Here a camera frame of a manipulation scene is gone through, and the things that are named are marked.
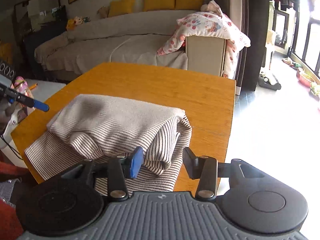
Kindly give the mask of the brown striped knit sweater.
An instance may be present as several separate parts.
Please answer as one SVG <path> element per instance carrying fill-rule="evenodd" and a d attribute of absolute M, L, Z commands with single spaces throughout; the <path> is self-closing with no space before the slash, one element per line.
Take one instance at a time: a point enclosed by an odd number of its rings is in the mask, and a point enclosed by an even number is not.
<path fill-rule="evenodd" d="M 143 164 L 129 192 L 172 191 L 192 127 L 179 108 L 106 95 L 81 94 L 61 109 L 26 150 L 43 179 L 84 159 L 107 162 L 143 149 Z"/>

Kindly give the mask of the yellow stuffed toy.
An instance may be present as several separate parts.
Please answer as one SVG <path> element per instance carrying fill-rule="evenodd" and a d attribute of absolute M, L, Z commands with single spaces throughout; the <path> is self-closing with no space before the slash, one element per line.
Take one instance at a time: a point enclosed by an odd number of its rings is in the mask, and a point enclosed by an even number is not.
<path fill-rule="evenodd" d="M 67 31 L 74 30 L 75 27 L 83 24 L 83 22 L 83 18 L 76 16 L 75 18 L 68 20 L 66 29 Z"/>

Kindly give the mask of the beige covered sofa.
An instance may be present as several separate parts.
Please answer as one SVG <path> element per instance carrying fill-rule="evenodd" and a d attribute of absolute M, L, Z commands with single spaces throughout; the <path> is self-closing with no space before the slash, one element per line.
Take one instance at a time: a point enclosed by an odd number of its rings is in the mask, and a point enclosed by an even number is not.
<path fill-rule="evenodd" d="M 192 36 L 178 51 L 158 56 L 177 20 L 190 10 L 137 12 L 83 23 L 39 45 L 37 63 L 60 80 L 74 80 L 103 62 L 165 66 L 222 75 L 225 40 Z"/>

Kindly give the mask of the red bowl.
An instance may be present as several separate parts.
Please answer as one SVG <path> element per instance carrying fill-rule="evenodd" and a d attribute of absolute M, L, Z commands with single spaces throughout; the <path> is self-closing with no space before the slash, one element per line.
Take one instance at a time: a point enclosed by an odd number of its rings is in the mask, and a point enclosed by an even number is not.
<path fill-rule="evenodd" d="M 298 68 L 296 77 L 302 85 L 308 88 L 316 83 L 316 81 L 306 74 L 302 68 Z"/>

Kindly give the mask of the pink floral blanket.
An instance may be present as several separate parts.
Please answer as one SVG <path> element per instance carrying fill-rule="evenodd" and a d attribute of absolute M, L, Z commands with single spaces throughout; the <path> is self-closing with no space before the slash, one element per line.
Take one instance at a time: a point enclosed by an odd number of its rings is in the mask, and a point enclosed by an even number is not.
<path fill-rule="evenodd" d="M 178 19 L 177 29 L 157 55 L 174 53 L 183 45 L 187 70 L 234 79 L 238 55 L 251 41 L 212 0 L 200 11 Z"/>

